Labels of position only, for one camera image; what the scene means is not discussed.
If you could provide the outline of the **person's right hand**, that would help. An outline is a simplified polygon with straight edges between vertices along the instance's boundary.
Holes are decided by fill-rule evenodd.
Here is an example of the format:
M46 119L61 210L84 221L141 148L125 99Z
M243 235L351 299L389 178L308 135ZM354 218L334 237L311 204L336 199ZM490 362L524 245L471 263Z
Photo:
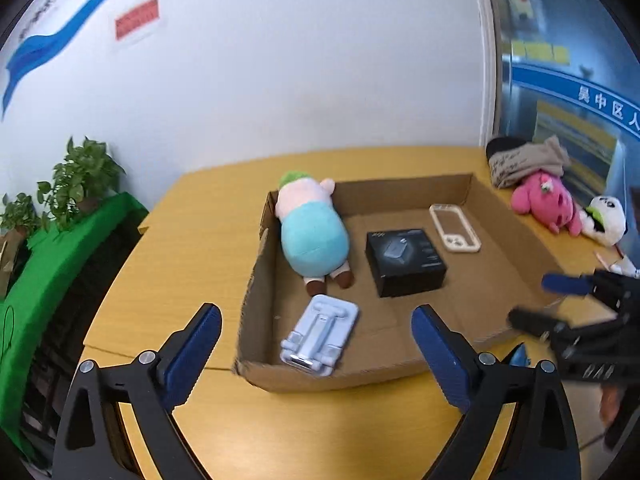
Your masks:
M625 389L616 385L601 386L600 419L606 428L616 419L624 393Z

